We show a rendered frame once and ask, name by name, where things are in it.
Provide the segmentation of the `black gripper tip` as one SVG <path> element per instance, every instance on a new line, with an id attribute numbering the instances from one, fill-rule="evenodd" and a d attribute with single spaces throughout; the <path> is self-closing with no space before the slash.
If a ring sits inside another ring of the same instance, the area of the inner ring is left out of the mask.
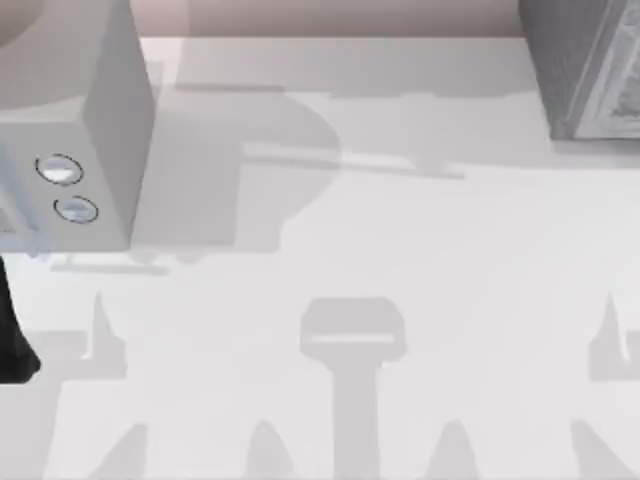
<path id="1" fill-rule="evenodd" d="M 40 369 L 41 360 L 19 325 L 0 256 L 0 385 L 26 384 Z"/>

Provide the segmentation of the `pale microwave oven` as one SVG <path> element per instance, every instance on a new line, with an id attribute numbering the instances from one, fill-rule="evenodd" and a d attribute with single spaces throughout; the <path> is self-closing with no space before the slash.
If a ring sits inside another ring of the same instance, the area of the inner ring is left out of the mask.
<path id="1" fill-rule="evenodd" d="M 0 253 L 126 250 L 155 113 L 131 0 L 0 0 Z M 37 173 L 55 153 L 80 182 Z M 94 222 L 55 213 L 75 195 L 97 205 Z"/>

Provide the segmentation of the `grey cabinet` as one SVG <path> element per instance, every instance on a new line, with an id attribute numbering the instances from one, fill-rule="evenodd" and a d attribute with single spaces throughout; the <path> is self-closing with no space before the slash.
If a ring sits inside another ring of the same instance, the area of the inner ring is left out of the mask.
<path id="1" fill-rule="evenodd" d="M 554 140 L 640 140 L 640 0 L 518 0 Z"/>

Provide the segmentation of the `round microwave knob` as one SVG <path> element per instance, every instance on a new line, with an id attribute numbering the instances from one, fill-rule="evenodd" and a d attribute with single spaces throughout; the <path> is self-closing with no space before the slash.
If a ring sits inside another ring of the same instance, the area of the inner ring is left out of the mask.
<path id="1" fill-rule="evenodd" d="M 84 177 L 83 167 L 72 157 L 60 153 L 37 158 L 35 168 L 44 180 L 59 186 L 77 184 Z"/>
<path id="2" fill-rule="evenodd" d="M 99 216 L 94 202 L 77 195 L 55 200 L 53 209 L 60 218 L 74 224 L 90 224 Z"/>

